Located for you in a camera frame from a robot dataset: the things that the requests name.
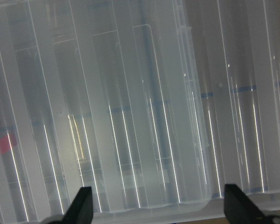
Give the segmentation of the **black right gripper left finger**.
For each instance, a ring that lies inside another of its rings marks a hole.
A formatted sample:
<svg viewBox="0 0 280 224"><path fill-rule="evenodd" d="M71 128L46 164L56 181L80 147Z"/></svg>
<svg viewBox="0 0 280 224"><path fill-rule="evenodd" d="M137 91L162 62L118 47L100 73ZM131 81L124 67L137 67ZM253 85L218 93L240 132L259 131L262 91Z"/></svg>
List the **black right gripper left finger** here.
<svg viewBox="0 0 280 224"><path fill-rule="evenodd" d="M63 224L91 224L93 220L91 187L81 187L63 217Z"/></svg>

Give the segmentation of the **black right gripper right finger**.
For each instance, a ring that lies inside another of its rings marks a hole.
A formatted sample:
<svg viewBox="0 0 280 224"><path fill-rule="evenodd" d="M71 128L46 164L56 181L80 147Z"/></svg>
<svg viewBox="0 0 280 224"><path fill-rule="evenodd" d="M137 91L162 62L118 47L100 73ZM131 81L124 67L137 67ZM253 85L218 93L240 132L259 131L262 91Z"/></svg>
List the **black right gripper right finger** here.
<svg viewBox="0 0 280 224"><path fill-rule="evenodd" d="M224 186L224 214L230 224L265 224L266 216L236 185Z"/></svg>

